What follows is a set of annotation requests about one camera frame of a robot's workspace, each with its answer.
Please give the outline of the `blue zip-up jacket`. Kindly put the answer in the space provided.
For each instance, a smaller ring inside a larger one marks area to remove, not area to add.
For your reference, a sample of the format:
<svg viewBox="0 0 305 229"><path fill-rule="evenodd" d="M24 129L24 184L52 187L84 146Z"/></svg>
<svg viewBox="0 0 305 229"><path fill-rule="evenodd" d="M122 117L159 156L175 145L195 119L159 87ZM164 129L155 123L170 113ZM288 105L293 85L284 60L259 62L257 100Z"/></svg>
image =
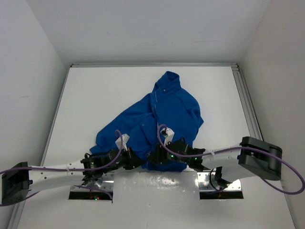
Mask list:
<svg viewBox="0 0 305 229"><path fill-rule="evenodd" d="M166 125L174 131L176 141L184 137L190 146L203 124L197 100L181 87L178 74L166 71L155 83L151 93L121 112L97 133L92 154L115 149L115 130L127 134L127 145L145 161L143 169L150 171L181 172L186 164L170 161L164 165L154 165L148 156L156 150L159 125Z"/></svg>

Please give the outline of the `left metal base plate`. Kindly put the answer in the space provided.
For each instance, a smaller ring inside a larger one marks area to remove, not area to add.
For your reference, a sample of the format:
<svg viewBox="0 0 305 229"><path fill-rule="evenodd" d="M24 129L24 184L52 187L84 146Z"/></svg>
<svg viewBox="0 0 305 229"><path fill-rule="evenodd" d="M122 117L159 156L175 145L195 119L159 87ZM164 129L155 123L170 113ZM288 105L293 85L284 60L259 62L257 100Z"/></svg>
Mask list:
<svg viewBox="0 0 305 229"><path fill-rule="evenodd" d="M100 177L94 183L82 185L91 189L81 188L77 186L71 186L70 191L72 192L83 192L83 191L96 191L104 190L106 192L112 192L114 186L114 173L107 173Z"/></svg>

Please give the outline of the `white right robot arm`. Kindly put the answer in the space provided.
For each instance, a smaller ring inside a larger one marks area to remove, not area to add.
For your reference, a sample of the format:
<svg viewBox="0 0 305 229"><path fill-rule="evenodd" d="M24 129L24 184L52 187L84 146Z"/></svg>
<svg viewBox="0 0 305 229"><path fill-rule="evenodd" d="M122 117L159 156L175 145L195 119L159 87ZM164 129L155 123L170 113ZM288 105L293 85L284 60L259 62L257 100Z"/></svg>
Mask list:
<svg viewBox="0 0 305 229"><path fill-rule="evenodd" d="M148 162L160 171L182 171L189 167L197 172L215 171L213 180L225 187L234 181L258 176L265 180L281 179L282 149L253 137L243 137L240 144L226 151L206 152L205 149L192 148L184 138L169 143L166 147L157 144L156 150L149 154Z"/></svg>

